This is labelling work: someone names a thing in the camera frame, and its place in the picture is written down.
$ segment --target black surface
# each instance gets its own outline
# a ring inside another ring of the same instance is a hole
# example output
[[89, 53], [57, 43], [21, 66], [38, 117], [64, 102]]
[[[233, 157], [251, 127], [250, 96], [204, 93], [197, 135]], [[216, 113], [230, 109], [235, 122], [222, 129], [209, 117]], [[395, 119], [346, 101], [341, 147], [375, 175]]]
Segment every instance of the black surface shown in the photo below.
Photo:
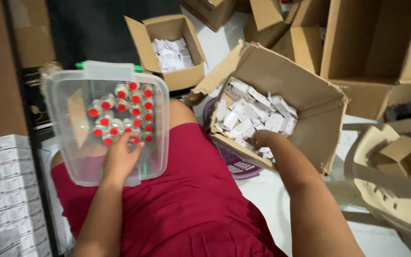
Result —
[[44, 181], [47, 181], [47, 180], [44, 178], [44, 175], [42, 172], [39, 151], [38, 151], [41, 148], [41, 141], [37, 139], [36, 134], [33, 130], [33, 124], [31, 121], [31, 110], [26, 101], [26, 91], [25, 91], [24, 81], [23, 81], [23, 71], [22, 71], [21, 64], [20, 64], [20, 58], [17, 53], [17, 47], [16, 47], [16, 42], [15, 42], [15, 37], [14, 37], [14, 31], [12, 29], [13, 28], [12, 18], [10, 16], [9, 5], [8, 5], [7, 0], [2, 0], [1, 3], [3, 5], [4, 14], [6, 16], [7, 33], [9, 35], [9, 40], [10, 40], [10, 44], [12, 47], [14, 66], [15, 66], [15, 71], [17, 74], [18, 85], [20, 88], [20, 97], [22, 99], [23, 109], [25, 112], [25, 122], [26, 122], [26, 126], [28, 129], [28, 136], [30, 137], [31, 152], [33, 156], [34, 167], [36, 169], [36, 177], [37, 177], [37, 181], [39, 184], [39, 192], [41, 195], [42, 206], [44, 209], [44, 216], [45, 216], [45, 222], [47, 226], [47, 232], [49, 234], [50, 248], [52, 250], [53, 256], [59, 256], [55, 232], [54, 232], [53, 220], [52, 220], [52, 216], [50, 213], [49, 197], [47, 194], [46, 185], [44, 183]]
[[57, 61], [64, 69], [94, 60], [140, 64], [123, 16], [178, 14], [177, 0], [47, 0]]

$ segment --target clear plastic box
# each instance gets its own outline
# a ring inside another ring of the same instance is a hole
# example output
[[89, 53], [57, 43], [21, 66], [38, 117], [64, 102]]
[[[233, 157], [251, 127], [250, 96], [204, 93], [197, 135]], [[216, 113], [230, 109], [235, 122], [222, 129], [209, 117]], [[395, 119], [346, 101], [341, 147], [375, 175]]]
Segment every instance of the clear plastic box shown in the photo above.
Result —
[[[118, 83], [127, 81], [151, 83], [155, 99], [153, 141], [145, 144], [133, 172], [125, 180], [125, 186], [136, 186], [141, 180], [156, 178], [166, 170], [169, 140], [166, 83], [151, 74], [135, 73], [132, 64], [95, 61], [84, 62], [83, 70], [62, 70], [46, 77], [44, 90], [54, 133], [69, 176], [77, 185], [100, 184], [108, 149], [100, 137], [94, 136], [95, 119], [87, 115], [87, 108], [94, 99], [105, 93], [113, 94]], [[115, 116], [128, 118], [129, 114], [116, 112]]]

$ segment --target red dress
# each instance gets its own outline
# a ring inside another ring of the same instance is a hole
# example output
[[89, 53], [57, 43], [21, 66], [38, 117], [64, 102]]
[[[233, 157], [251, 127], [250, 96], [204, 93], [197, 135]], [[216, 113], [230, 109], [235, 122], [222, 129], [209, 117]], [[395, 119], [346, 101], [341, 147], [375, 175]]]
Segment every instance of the red dress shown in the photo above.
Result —
[[[183, 124], [169, 136], [166, 172], [123, 189], [121, 256], [286, 256], [203, 129]], [[97, 187], [74, 184], [64, 164], [52, 177], [77, 238]]]

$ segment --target purple plastic basket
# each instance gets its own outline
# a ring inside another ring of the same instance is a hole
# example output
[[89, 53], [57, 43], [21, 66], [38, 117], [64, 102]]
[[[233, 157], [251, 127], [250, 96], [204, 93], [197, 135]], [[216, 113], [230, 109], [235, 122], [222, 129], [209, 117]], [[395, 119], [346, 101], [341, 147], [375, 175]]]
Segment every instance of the purple plastic basket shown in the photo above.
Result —
[[[210, 112], [215, 105], [216, 97], [205, 104], [204, 110], [202, 111], [202, 121], [204, 129], [207, 129], [211, 122]], [[259, 176], [259, 173], [263, 170], [251, 163], [243, 161], [237, 155], [227, 151], [225, 148], [216, 145], [218, 152], [226, 161], [229, 171], [232, 177], [236, 180], [244, 180], [249, 178], [254, 178]]]

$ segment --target red vial cap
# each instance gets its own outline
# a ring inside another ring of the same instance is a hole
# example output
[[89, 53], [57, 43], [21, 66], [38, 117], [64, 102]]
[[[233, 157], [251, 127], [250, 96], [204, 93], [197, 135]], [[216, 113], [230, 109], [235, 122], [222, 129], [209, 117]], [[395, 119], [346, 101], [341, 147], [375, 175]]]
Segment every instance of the red vial cap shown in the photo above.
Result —
[[109, 130], [109, 133], [111, 133], [111, 135], [117, 135], [118, 134], [118, 129], [116, 128], [111, 128], [111, 130]]
[[150, 110], [153, 107], [151, 102], [146, 102], [144, 106], [147, 110]]
[[132, 114], [133, 114], [134, 116], [139, 116], [139, 114], [141, 114], [141, 111], [136, 108], [136, 109], [134, 109], [134, 110], [132, 111]]
[[137, 84], [135, 82], [129, 83], [129, 89], [136, 90], [137, 89]]
[[111, 145], [112, 144], [112, 139], [110, 139], [110, 138], [104, 139], [104, 144], [105, 145]]
[[108, 102], [103, 102], [103, 103], [101, 104], [101, 107], [102, 107], [104, 110], [109, 110], [109, 109], [111, 108], [111, 104], [108, 103]]
[[107, 126], [107, 125], [109, 125], [109, 120], [106, 119], [106, 118], [102, 118], [101, 121], [100, 121], [100, 123], [101, 123], [101, 125], [103, 125], [103, 126]]
[[91, 109], [91, 110], [88, 111], [88, 115], [90, 115], [91, 117], [97, 117], [98, 116], [98, 110]]
[[117, 110], [119, 112], [124, 112], [124, 111], [126, 111], [126, 106], [124, 104], [119, 104], [118, 107], [117, 107]]
[[145, 91], [144, 91], [144, 96], [145, 96], [145, 97], [151, 97], [151, 96], [152, 96], [152, 91], [149, 90], [149, 89], [145, 90]]
[[93, 131], [93, 134], [94, 134], [95, 136], [97, 136], [97, 137], [101, 137], [101, 136], [102, 136], [102, 130], [100, 130], [100, 129], [95, 129], [95, 130]]
[[139, 96], [133, 96], [133, 97], [131, 97], [131, 101], [133, 103], [139, 103], [141, 101], [141, 99], [139, 98]]
[[124, 99], [126, 97], [126, 93], [123, 91], [118, 91], [117, 92], [117, 97], [120, 99]]

